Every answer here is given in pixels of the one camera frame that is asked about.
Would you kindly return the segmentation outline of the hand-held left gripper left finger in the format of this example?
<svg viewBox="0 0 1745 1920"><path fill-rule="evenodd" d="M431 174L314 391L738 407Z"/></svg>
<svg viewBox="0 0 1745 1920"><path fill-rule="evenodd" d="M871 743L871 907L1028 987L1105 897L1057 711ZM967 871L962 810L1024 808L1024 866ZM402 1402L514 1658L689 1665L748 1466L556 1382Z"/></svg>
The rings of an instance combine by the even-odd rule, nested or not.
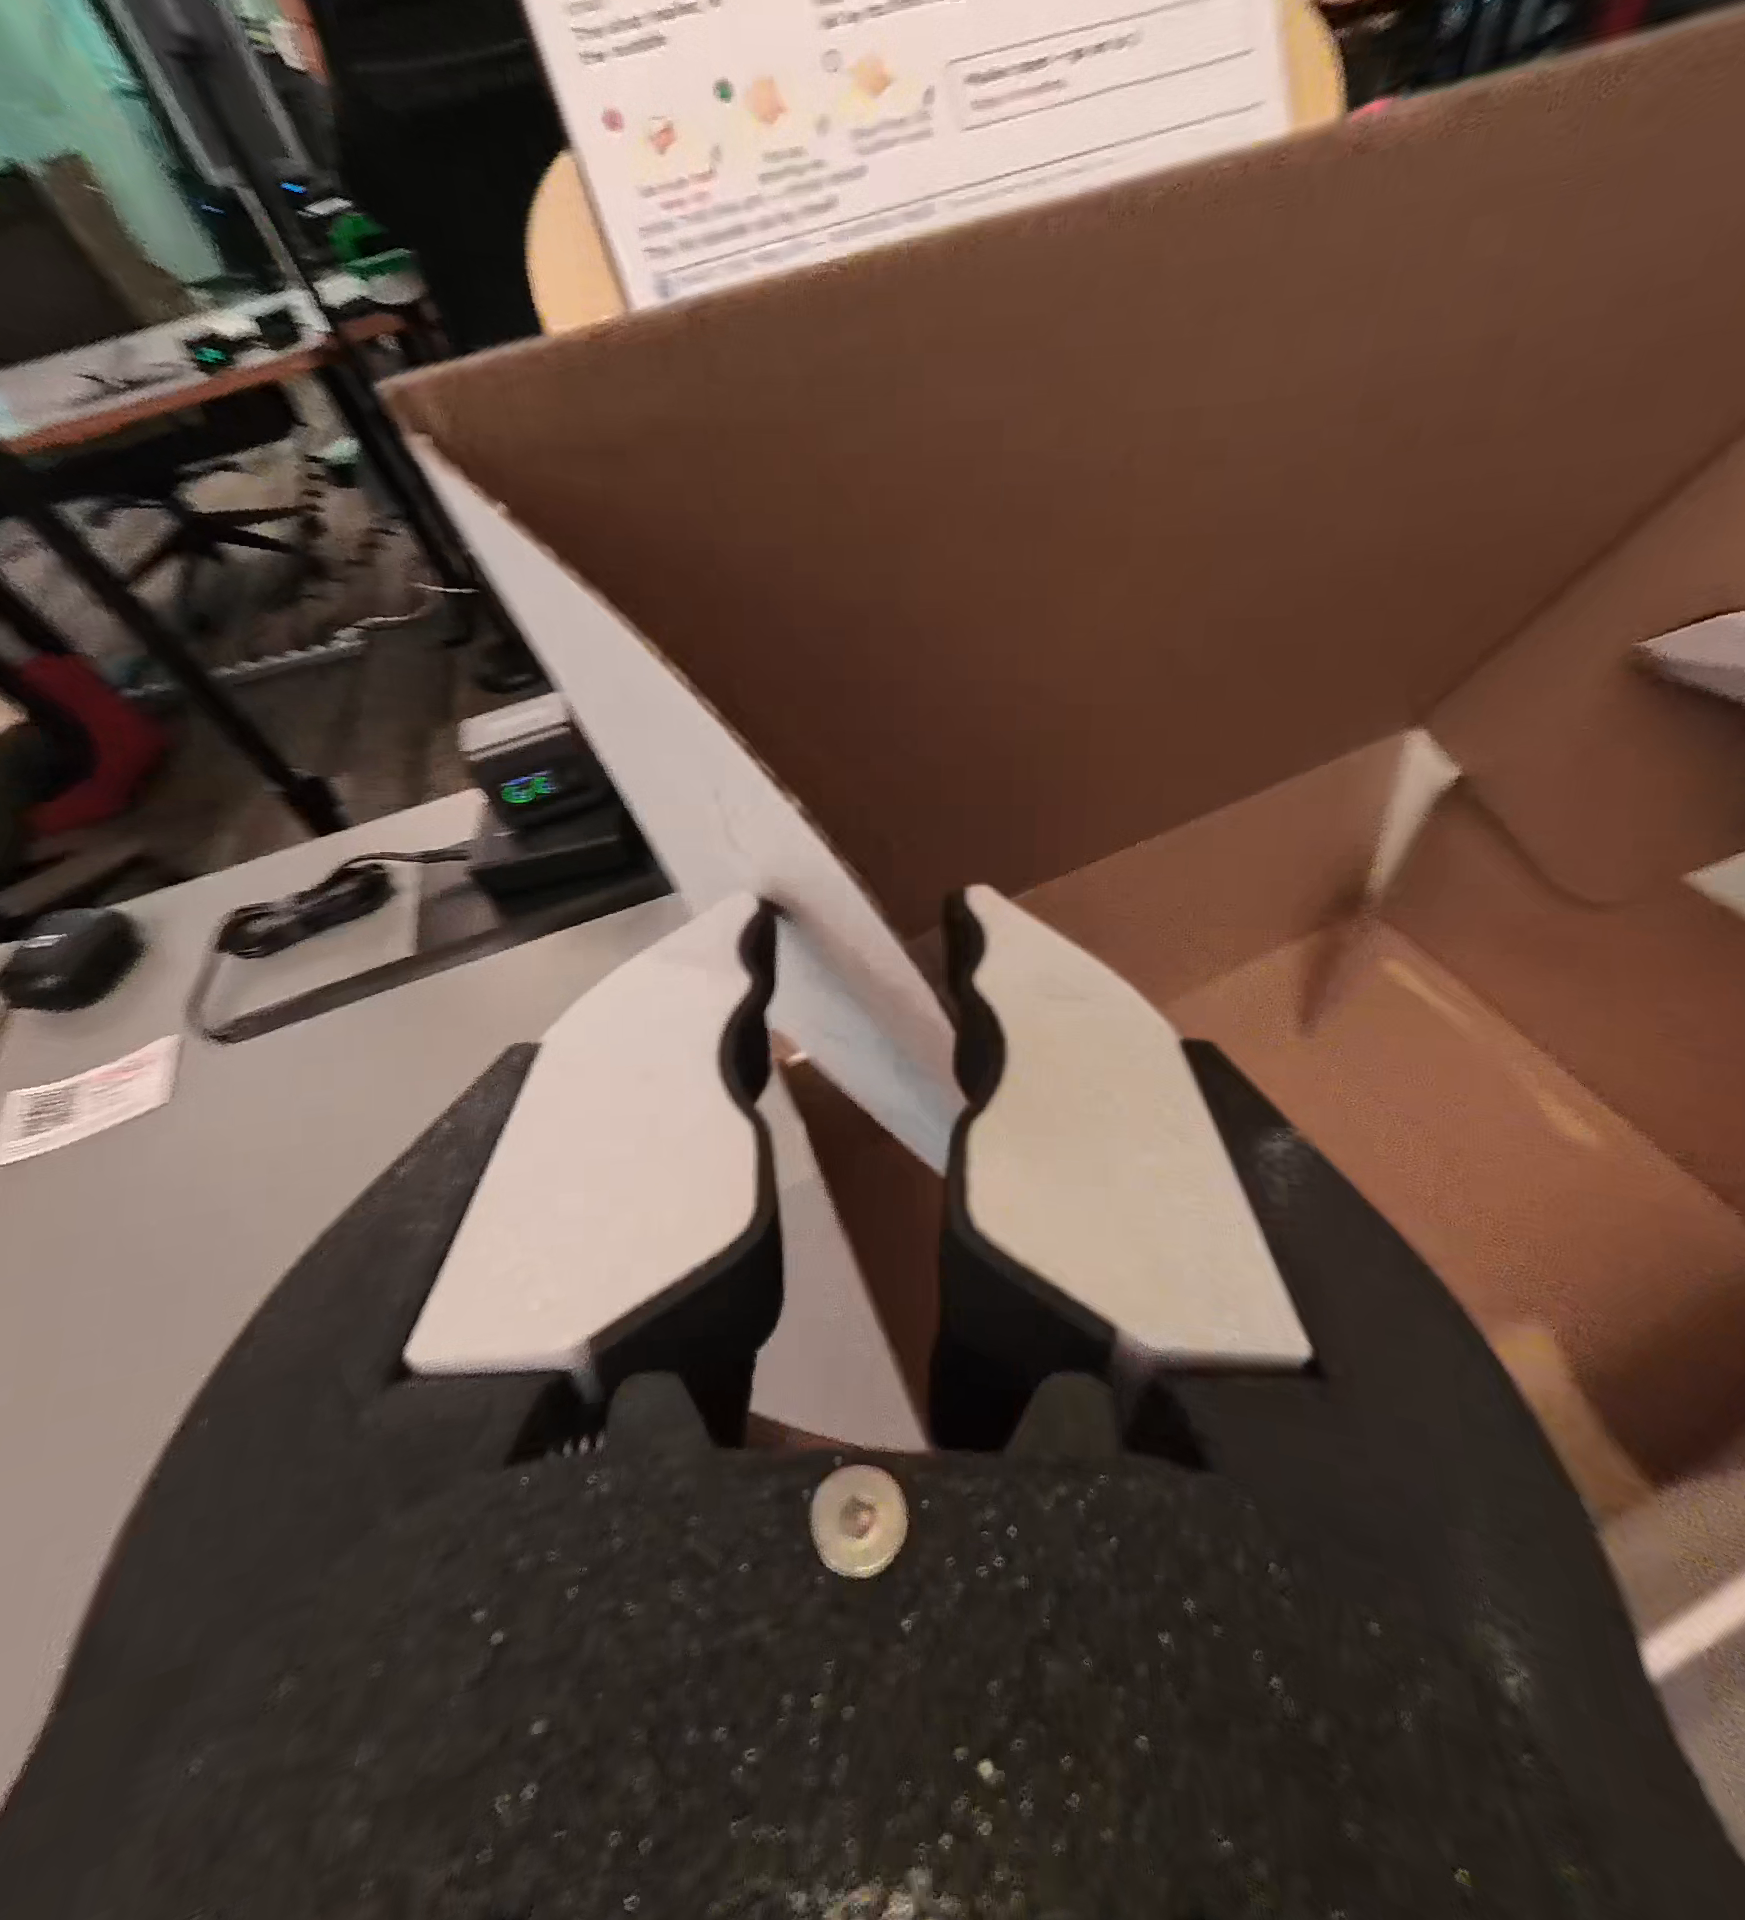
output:
<svg viewBox="0 0 1745 1920"><path fill-rule="evenodd" d="M606 1410L666 1375L724 1448L778 1325L766 1011L778 915L697 912L546 1027L404 1339L414 1379L544 1379Z"/></svg>

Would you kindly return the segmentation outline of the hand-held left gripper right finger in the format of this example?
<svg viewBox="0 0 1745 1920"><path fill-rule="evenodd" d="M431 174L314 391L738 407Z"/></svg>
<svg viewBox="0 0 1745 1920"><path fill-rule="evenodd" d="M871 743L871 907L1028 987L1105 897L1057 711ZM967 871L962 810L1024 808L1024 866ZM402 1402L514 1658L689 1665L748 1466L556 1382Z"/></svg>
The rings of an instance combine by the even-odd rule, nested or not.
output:
<svg viewBox="0 0 1745 1920"><path fill-rule="evenodd" d="M988 884L947 901L962 1098L930 1434L1005 1448L1040 1389L1299 1375L1317 1347L1197 1072L1138 985Z"/></svg>

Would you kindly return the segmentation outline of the white cardboard box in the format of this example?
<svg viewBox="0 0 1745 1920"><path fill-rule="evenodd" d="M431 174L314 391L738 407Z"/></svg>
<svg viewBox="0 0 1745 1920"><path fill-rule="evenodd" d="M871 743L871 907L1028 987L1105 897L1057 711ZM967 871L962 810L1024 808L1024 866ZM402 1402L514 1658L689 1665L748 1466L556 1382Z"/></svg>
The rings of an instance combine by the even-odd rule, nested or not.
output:
<svg viewBox="0 0 1745 1920"><path fill-rule="evenodd" d="M404 376L682 901L778 915L763 1096L922 1470L990 886L1195 1049L1317 1357L1105 1451L1333 1607L1659 1731L1600 1524L1745 1431L1745 3Z"/></svg>

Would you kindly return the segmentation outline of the black power brick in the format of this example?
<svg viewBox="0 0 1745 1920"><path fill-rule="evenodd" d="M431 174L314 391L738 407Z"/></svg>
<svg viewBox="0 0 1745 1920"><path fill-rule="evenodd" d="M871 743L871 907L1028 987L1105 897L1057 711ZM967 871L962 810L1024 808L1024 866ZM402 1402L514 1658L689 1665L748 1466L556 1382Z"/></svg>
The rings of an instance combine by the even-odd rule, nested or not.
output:
<svg viewBox="0 0 1745 1920"><path fill-rule="evenodd" d="M471 881L499 901L603 886L649 870L644 837L617 802L536 823L508 821L488 808L467 854Z"/></svg>

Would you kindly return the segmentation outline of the black charging case with display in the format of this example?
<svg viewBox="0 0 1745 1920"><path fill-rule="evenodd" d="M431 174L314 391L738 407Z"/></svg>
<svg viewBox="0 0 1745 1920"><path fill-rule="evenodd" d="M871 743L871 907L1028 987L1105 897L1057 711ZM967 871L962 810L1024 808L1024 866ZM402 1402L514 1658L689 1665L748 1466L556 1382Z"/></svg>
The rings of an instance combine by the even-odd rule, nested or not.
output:
<svg viewBox="0 0 1745 1920"><path fill-rule="evenodd" d="M457 747L503 827L538 827L606 797L597 756L556 689L464 717Z"/></svg>

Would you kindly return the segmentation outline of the white barcode label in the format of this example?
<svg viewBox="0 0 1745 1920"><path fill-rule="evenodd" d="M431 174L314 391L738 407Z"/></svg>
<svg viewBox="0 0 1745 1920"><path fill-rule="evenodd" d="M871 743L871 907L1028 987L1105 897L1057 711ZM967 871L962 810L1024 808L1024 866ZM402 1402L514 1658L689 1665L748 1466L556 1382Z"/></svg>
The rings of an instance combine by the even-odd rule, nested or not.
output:
<svg viewBox="0 0 1745 1920"><path fill-rule="evenodd" d="M113 1062L14 1088L0 1102L0 1168L93 1140L165 1107L182 1036L156 1038Z"/></svg>

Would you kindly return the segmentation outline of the black computer mouse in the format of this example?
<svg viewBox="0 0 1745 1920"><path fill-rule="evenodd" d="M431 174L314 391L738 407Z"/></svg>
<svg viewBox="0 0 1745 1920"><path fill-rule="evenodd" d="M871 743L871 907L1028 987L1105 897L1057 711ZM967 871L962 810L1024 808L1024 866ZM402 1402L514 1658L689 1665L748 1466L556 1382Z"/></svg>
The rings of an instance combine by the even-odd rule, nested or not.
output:
<svg viewBox="0 0 1745 1920"><path fill-rule="evenodd" d="M117 906L40 918L0 963L0 1002L18 1011L76 1011L109 998L147 952L141 924Z"/></svg>

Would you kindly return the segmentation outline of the white power strip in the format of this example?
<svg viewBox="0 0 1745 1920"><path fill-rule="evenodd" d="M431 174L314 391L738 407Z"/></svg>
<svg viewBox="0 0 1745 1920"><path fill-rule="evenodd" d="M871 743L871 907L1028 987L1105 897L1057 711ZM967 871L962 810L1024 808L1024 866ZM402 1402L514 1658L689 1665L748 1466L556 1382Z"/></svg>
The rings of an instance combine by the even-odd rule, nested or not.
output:
<svg viewBox="0 0 1745 1920"><path fill-rule="evenodd" d="M251 687L310 670L354 662L367 651L367 646L369 640L362 625L342 628L283 650L213 665L211 678L218 687Z"/></svg>

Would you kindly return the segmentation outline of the red bag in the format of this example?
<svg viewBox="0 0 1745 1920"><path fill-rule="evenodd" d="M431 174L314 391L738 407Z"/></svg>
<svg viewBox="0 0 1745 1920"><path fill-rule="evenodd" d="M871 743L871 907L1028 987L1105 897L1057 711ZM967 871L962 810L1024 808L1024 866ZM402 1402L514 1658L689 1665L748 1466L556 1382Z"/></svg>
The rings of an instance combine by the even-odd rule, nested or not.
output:
<svg viewBox="0 0 1745 1920"><path fill-rule="evenodd" d="M83 653L37 653L16 670L20 702L63 770L30 810L43 837L113 826L165 767L168 733Z"/></svg>

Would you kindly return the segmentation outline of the black office chair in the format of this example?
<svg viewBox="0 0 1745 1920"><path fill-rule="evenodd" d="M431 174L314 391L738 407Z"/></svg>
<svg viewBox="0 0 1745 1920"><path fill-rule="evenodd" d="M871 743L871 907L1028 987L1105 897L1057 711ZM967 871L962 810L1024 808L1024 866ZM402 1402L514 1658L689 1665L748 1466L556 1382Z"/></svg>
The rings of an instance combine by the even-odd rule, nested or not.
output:
<svg viewBox="0 0 1745 1920"><path fill-rule="evenodd" d="M57 450L46 473L90 536L123 515L155 517L159 531L117 567L178 625L204 631L374 563L374 500L312 439L294 387L254 387Z"/></svg>

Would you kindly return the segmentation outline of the wooden clipboard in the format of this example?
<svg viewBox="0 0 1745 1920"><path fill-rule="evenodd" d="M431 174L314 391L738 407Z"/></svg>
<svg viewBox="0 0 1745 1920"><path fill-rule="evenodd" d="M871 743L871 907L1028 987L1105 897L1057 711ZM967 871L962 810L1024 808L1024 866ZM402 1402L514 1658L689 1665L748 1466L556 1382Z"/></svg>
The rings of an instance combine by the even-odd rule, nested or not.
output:
<svg viewBox="0 0 1745 1920"><path fill-rule="evenodd" d="M1280 24L1291 81L1294 129L1339 121L1347 110L1345 64L1331 24L1312 2L1282 2ZM626 310L617 268L573 152L560 152L535 194L525 227L525 270L540 331L606 324Z"/></svg>

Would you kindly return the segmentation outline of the cluttered workbench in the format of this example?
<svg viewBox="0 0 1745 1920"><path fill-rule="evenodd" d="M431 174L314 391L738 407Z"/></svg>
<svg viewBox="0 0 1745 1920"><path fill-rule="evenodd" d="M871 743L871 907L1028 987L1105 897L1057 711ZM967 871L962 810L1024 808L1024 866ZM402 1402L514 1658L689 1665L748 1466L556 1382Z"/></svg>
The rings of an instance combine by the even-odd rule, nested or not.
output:
<svg viewBox="0 0 1745 1920"><path fill-rule="evenodd" d="M93 445L308 379L336 362L336 340L393 340L408 324L400 306L354 299L328 312L305 291L285 291L35 358L0 370L0 445L25 459Z"/></svg>

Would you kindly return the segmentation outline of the printed instruction sheet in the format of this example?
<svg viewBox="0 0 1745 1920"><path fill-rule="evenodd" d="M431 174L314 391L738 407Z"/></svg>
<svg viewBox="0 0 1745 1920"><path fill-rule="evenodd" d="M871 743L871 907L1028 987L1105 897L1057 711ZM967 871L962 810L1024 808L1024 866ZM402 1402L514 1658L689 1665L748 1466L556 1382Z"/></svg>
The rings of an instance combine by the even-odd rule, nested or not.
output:
<svg viewBox="0 0 1745 1920"><path fill-rule="evenodd" d="M633 310L1301 126L1271 2L533 2Z"/></svg>

